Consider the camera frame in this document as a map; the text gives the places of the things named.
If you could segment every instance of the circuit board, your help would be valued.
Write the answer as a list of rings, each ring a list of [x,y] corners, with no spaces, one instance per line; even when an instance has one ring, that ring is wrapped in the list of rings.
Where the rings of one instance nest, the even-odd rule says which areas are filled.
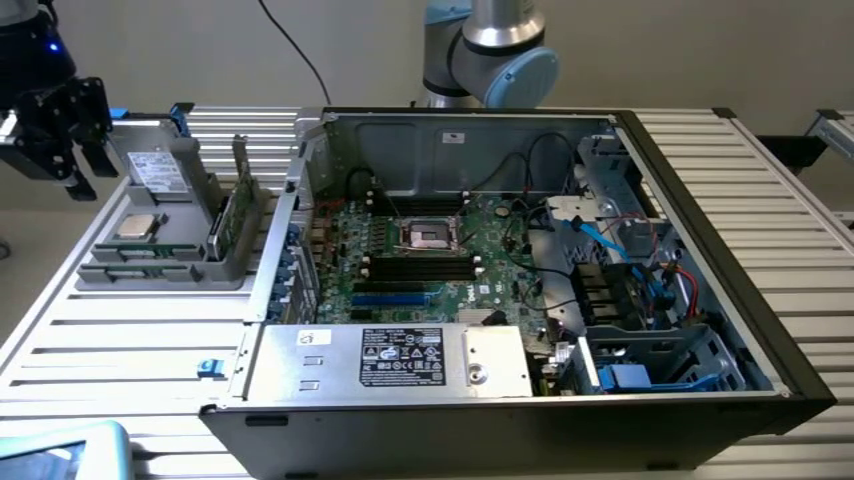
[[[240,238],[247,213],[255,203],[255,180],[248,171],[240,174],[226,208],[216,219],[208,236],[211,256],[223,260]]]
[[[452,217],[379,217],[355,203],[328,212],[326,218],[315,221],[312,230],[312,250],[322,287],[318,323],[354,323],[354,308],[367,310],[351,305],[354,285],[364,281],[359,272],[364,255],[395,258],[478,256],[483,271],[474,281],[426,282],[426,305],[371,307],[371,317],[366,321],[450,323],[458,321],[460,310],[501,310],[509,323],[518,325],[526,336],[535,336],[546,325],[545,315],[523,305],[518,292],[525,292],[533,286],[537,274],[514,265],[507,258],[502,237],[513,220],[511,217],[497,215],[498,207],[503,207],[502,213],[511,212],[510,201],[498,196],[481,196],[466,206],[464,212],[460,212],[463,214]],[[406,244],[402,229],[418,222],[452,225],[455,248],[448,251],[402,248],[402,244]],[[513,222],[507,236],[519,243],[522,222],[518,220]],[[514,258],[523,264],[533,263],[530,255],[521,254],[521,248],[515,249]],[[527,302],[534,307],[543,307],[539,296],[531,295]]]

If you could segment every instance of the cpu socket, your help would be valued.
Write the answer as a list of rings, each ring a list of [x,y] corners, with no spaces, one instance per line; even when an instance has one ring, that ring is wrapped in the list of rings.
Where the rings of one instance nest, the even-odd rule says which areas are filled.
[[[403,220],[400,246],[412,249],[456,250],[456,220]]]

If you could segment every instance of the blue pcie slot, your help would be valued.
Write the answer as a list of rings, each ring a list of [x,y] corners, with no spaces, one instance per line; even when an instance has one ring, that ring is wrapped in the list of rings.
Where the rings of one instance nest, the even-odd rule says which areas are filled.
[[[424,307],[428,301],[430,297],[427,295],[358,295],[351,298],[351,305],[354,307]]]

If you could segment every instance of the robotic arm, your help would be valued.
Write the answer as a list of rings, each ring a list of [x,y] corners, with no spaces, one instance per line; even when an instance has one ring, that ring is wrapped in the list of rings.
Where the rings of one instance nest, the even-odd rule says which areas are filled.
[[[558,79],[533,0],[432,0],[424,17],[428,107],[533,108]]]
[[[98,197],[74,146],[96,176],[119,176],[104,151],[112,121],[100,78],[75,76],[58,22],[52,0],[0,0],[0,158],[86,201]]]
[[[104,151],[112,131],[104,84],[78,78],[54,0],[0,0],[0,159],[75,200],[96,194],[75,144],[100,177],[119,172]],[[424,19],[428,107],[535,107],[558,78],[533,0],[431,0]]]

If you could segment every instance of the gray wall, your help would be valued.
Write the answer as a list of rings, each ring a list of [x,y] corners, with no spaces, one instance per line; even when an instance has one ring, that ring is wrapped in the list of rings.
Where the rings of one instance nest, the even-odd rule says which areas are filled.
[[[851,0],[538,3],[563,62],[549,105],[729,106],[754,131],[799,133],[815,108],[854,104]],[[339,105],[403,105],[418,96],[423,1],[268,4]],[[75,0],[58,8],[82,73],[104,78],[114,105],[322,102],[254,0]],[[0,208],[87,208],[63,195],[0,167]]]

